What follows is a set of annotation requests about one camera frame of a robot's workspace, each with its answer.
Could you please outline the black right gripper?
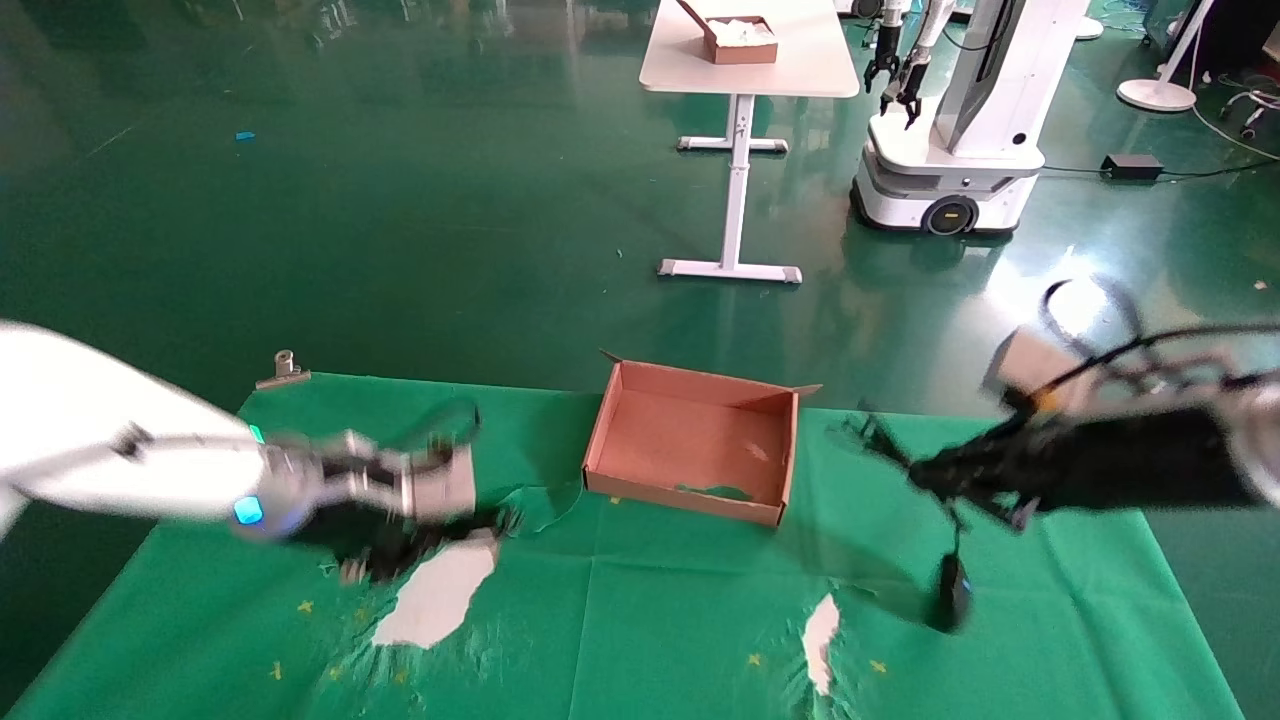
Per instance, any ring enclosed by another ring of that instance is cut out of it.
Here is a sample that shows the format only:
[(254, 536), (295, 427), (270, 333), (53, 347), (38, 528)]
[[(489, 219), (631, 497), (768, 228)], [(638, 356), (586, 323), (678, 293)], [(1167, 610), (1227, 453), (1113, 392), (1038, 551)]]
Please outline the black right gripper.
[[(1256, 491), (1233, 456), (1220, 413), (1204, 405), (1093, 419), (1021, 418), (929, 457), (911, 456), (878, 413), (861, 448), (932, 495), (957, 529), (964, 501), (1023, 533), (1038, 512), (1248, 509)], [(988, 486), (1001, 475), (1006, 489)]]

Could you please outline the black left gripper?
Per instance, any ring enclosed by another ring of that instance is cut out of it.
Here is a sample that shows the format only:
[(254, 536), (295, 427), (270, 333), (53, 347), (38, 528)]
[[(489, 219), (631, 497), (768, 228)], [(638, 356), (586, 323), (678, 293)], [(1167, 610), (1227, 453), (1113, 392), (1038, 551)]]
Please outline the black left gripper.
[(342, 585), (393, 582), (442, 542), (439, 521), (357, 503), (319, 509), (298, 530), (298, 543), (329, 552)]

